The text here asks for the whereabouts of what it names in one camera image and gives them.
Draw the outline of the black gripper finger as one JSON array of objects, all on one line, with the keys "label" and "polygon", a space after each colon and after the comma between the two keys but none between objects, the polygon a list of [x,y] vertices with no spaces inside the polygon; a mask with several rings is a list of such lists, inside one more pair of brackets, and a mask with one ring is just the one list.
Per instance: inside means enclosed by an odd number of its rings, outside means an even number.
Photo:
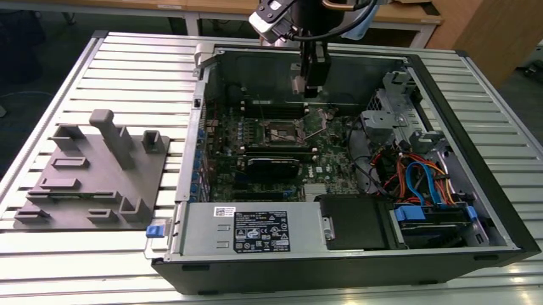
[{"label": "black gripper finger", "polygon": [[304,96],[316,97],[318,89],[324,86],[331,67],[327,43],[308,42],[304,46]]},{"label": "black gripper finger", "polygon": [[310,43],[300,42],[299,48],[300,48],[300,76],[306,78],[310,61]]}]

